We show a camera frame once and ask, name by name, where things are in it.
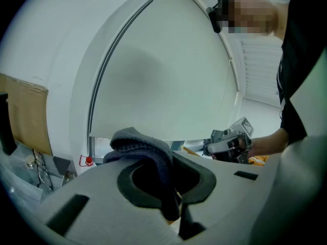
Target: wooden stick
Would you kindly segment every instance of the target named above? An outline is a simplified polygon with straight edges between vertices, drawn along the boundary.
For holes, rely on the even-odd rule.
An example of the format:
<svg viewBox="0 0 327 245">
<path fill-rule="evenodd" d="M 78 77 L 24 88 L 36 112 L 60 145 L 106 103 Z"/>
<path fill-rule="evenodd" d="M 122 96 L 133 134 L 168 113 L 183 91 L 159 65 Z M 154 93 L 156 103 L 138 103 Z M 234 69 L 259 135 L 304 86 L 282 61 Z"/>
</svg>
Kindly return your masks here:
<svg viewBox="0 0 327 245">
<path fill-rule="evenodd" d="M 186 148 L 184 145 L 181 145 L 180 148 L 186 152 L 188 152 L 189 154 L 193 154 L 193 155 L 196 155 L 196 156 L 200 156 L 198 155 L 197 153 L 191 151 L 189 148 Z"/>
</svg>

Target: gray cloth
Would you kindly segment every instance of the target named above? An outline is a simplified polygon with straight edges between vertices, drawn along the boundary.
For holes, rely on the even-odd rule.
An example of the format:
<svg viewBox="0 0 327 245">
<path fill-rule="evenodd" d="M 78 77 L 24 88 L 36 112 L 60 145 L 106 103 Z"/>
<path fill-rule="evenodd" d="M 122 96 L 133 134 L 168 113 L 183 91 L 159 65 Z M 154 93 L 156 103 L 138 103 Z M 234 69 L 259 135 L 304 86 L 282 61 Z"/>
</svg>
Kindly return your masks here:
<svg viewBox="0 0 327 245">
<path fill-rule="evenodd" d="M 114 151 L 104 157 L 104 163 L 121 158 L 151 159 L 157 169 L 161 186 L 161 206 L 166 219 L 179 218 L 180 197 L 177 195 L 174 184 L 173 156 L 167 143 L 143 135 L 134 127 L 117 131 L 110 142 Z"/>
</svg>

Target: black rectangular slot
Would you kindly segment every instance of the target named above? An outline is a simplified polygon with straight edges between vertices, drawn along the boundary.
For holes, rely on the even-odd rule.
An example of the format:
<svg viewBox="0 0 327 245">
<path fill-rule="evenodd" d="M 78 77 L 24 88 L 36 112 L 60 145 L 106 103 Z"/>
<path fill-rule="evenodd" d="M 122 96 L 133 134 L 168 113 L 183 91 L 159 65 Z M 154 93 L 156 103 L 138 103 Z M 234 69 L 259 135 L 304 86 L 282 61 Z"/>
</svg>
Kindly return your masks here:
<svg viewBox="0 0 327 245">
<path fill-rule="evenodd" d="M 249 180 L 256 180 L 256 178 L 258 177 L 258 175 L 257 174 L 251 174 L 251 173 L 247 173 L 247 172 L 245 172 L 245 171 L 241 171 L 241 170 L 239 170 L 239 171 L 237 171 L 236 173 L 234 173 L 234 175 L 236 175 L 236 176 L 240 176 L 240 177 L 242 177 L 242 178 L 246 178 L 246 179 L 249 179 Z"/>
<path fill-rule="evenodd" d="M 47 226 L 59 235 L 64 236 L 89 198 L 76 194 L 47 223 Z"/>
</svg>

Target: neck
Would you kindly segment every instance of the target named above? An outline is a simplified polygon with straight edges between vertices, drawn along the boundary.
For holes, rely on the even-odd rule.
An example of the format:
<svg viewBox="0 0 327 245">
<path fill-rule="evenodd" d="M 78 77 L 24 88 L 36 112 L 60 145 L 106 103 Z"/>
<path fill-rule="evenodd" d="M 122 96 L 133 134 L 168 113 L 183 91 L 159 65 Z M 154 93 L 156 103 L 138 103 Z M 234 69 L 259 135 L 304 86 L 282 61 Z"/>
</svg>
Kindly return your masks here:
<svg viewBox="0 0 327 245">
<path fill-rule="evenodd" d="M 274 36 L 278 37 L 280 40 L 284 41 L 286 26 L 287 26 L 287 16 L 288 16 L 288 6 L 289 4 L 275 4 L 275 25 L 274 25 Z"/>
</svg>

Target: red cap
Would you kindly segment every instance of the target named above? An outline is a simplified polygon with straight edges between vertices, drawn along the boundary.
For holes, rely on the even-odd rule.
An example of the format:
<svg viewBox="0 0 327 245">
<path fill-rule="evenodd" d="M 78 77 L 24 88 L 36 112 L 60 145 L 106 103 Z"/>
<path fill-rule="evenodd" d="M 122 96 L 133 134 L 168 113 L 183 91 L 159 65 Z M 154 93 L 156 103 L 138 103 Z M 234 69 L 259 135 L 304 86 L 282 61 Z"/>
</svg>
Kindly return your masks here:
<svg viewBox="0 0 327 245">
<path fill-rule="evenodd" d="M 92 165 L 93 164 L 92 157 L 90 157 L 90 156 L 86 157 L 85 163 L 86 163 L 86 165 Z"/>
</svg>

